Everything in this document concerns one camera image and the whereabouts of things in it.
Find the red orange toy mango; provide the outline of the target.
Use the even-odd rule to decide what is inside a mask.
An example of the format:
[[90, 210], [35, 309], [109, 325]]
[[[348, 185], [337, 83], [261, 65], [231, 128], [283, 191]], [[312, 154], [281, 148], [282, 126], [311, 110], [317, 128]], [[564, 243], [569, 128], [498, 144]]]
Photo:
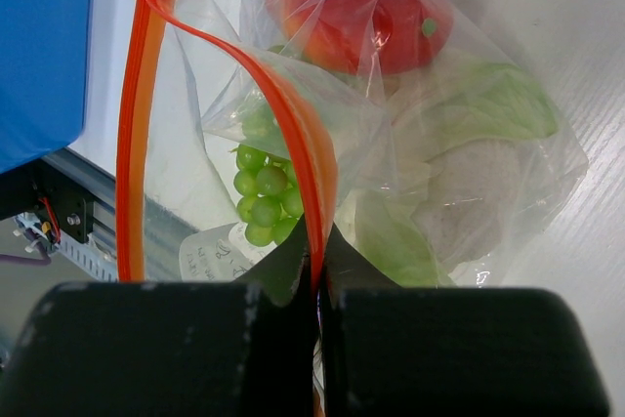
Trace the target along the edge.
[[454, 24], [448, 0], [266, 0], [266, 6], [310, 62], [347, 74], [424, 67]]

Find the green toy grapes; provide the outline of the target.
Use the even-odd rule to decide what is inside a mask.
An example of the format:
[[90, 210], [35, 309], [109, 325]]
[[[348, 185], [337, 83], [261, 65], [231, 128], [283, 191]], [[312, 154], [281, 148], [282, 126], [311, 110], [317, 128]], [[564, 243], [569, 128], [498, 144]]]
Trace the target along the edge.
[[280, 154], [284, 141], [265, 95], [244, 71], [238, 72], [237, 79], [242, 142], [230, 150], [236, 168], [236, 211], [245, 240], [265, 248], [286, 240], [304, 207], [293, 163]]

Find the clear zip top bag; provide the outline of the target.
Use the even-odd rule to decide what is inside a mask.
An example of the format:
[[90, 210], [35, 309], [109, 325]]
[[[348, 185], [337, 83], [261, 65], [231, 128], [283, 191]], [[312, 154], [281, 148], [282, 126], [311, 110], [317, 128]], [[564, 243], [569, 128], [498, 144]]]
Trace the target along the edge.
[[[433, 61], [384, 75], [378, 68], [347, 74], [313, 64], [282, 33], [266, 0], [241, 0], [239, 28], [231, 26], [214, 0], [135, 0], [116, 162], [118, 277], [232, 282], [280, 245], [257, 248], [248, 243], [236, 211], [230, 150], [242, 142], [237, 76], [244, 71], [272, 109], [285, 146], [280, 154], [292, 161], [302, 197], [304, 214], [298, 224], [307, 228], [315, 307], [314, 415], [330, 416], [325, 411], [320, 313], [327, 243], [333, 230], [341, 232], [335, 217], [342, 194], [362, 182], [372, 151], [382, 142], [388, 80], [459, 56], [515, 65], [451, 6], [453, 28]], [[544, 149], [556, 176], [555, 194], [520, 215], [518, 238], [468, 268], [455, 285], [397, 285], [493, 288], [492, 271], [508, 266], [521, 244], [552, 220], [586, 161], [551, 104], [561, 133]], [[194, 229], [180, 245], [179, 281], [146, 277], [147, 199]]]

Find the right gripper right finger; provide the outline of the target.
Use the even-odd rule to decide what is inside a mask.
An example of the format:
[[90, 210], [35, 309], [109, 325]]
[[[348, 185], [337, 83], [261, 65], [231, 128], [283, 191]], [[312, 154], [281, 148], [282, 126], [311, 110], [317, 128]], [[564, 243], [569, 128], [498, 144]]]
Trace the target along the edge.
[[580, 324], [557, 294], [405, 288], [337, 230], [320, 284], [330, 416], [606, 416]]

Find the white green toy cabbage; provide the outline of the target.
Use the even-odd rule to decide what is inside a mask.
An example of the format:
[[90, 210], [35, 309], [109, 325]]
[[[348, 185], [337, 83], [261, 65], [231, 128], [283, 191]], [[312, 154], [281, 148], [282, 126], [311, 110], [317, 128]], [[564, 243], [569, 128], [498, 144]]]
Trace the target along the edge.
[[387, 122], [335, 222], [402, 286], [452, 286], [518, 238], [523, 212], [555, 194], [544, 146], [550, 99], [510, 63], [445, 58], [387, 82]]

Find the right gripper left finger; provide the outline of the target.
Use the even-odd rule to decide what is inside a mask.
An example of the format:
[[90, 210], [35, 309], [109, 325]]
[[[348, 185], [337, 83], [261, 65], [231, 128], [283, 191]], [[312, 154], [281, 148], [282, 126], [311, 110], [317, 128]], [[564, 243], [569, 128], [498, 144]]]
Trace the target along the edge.
[[65, 282], [1, 378], [5, 416], [312, 416], [307, 228], [232, 282]]

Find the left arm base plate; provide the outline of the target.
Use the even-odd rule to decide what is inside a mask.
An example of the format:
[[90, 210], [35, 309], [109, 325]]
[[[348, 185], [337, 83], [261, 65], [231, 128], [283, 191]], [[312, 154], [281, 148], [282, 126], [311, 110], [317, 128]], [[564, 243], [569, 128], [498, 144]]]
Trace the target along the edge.
[[85, 243], [93, 231], [94, 195], [38, 159], [1, 174], [1, 220], [33, 213], [49, 223], [57, 242], [63, 236]]

